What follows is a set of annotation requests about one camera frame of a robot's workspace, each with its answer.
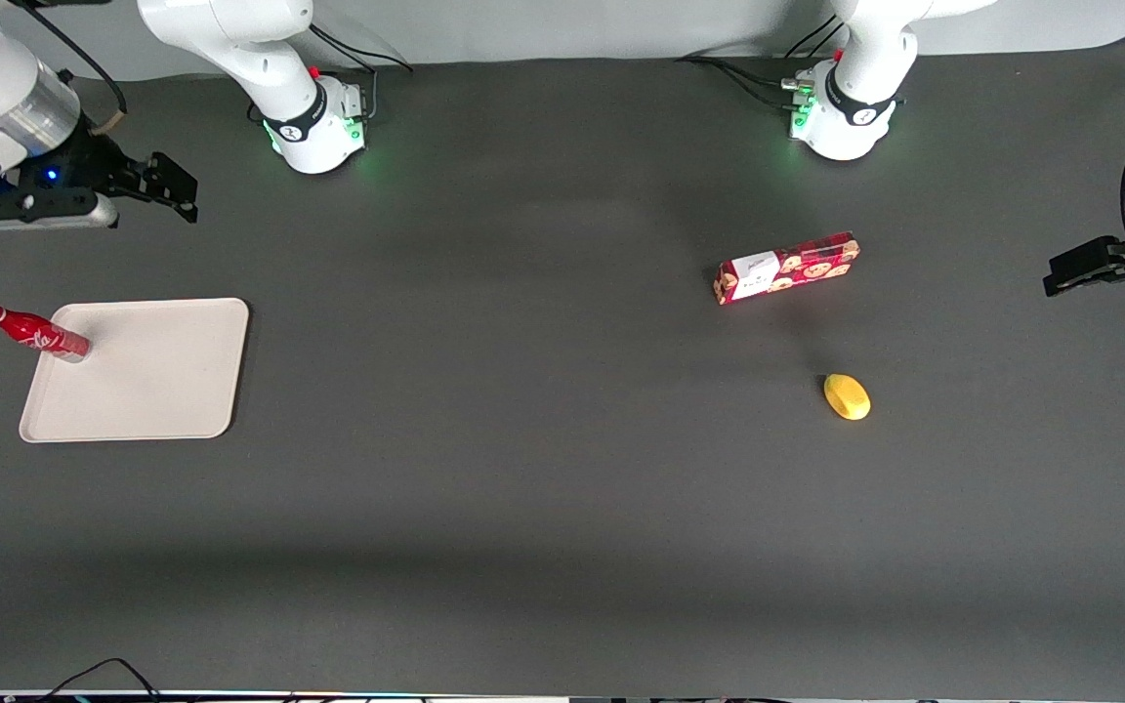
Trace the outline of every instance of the white wall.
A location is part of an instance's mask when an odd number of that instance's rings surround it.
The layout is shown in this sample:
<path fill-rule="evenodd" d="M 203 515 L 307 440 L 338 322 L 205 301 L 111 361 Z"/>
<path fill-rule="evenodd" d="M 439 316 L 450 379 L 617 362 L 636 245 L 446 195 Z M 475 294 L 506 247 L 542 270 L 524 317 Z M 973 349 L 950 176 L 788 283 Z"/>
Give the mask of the white wall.
<path fill-rule="evenodd" d="M 831 13 L 826 0 L 315 0 L 317 21 L 362 48 L 393 45 L 414 63 L 539 57 L 660 57 L 706 46 L 765 54 L 789 48 Z M 214 69 L 153 39 L 135 0 L 44 10 L 120 80 Z M 92 75 L 18 10 L 3 18 L 44 62 Z M 924 54 L 1084 48 L 1125 36 L 1125 0 L 1000 0 L 915 26 Z M 331 57 L 312 36 L 308 57 Z"/>

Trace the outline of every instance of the tray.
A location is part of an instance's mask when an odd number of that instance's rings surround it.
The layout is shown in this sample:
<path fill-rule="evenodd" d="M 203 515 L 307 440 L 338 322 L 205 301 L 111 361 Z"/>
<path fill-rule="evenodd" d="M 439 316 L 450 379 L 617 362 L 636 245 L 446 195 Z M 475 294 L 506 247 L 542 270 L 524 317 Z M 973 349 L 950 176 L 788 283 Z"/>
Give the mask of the tray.
<path fill-rule="evenodd" d="M 19 438 L 209 440 L 233 420 L 250 308 L 237 298 L 60 307 L 54 324 L 90 339 L 72 364 L 42 354 Z"/>

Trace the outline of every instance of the red box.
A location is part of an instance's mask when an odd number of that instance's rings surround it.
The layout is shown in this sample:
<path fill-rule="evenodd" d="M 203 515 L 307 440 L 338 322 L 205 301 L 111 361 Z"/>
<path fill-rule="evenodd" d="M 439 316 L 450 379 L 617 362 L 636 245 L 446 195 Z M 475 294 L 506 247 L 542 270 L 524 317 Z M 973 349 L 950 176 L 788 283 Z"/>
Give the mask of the red box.
<path fill-rule="evenodd" d="M 854 233 L 843 232 L 822 240 L 803 241 L 786 249 L 731 259 L 719 263 L 714 297 L 720 306 L 734 299 L 786 290 L 826 278 L 845 276 L 862 250 Z"/>

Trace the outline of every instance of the bottle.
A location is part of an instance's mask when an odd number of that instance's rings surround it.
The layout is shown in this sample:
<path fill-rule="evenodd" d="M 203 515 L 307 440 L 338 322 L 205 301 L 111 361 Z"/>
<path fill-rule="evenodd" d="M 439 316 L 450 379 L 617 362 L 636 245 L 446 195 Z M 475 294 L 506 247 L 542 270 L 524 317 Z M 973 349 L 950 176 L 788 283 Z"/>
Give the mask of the bottle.
<path fill-rule="evenodd" d="M 33 313 L 17 313 L 0 306 L 0 328 L 20 344 L 39 352 L 51 352 L 72 364 L 90 352 L 89 339 Z"/>

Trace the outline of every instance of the lemon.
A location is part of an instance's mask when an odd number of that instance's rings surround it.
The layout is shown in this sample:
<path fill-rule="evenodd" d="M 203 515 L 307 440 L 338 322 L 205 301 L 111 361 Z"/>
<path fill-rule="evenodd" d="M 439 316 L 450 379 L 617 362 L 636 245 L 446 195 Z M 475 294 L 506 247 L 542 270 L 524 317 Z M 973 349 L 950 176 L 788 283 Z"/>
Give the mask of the lemon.
<path fill-rule="evenodd" d="M 854 377 L 844 373 L 831 373 L 822 381 L 822 395 L 836 414 L 846 420 L 865 418 L 871 412 L 871 399 L 866 388 Z"/>

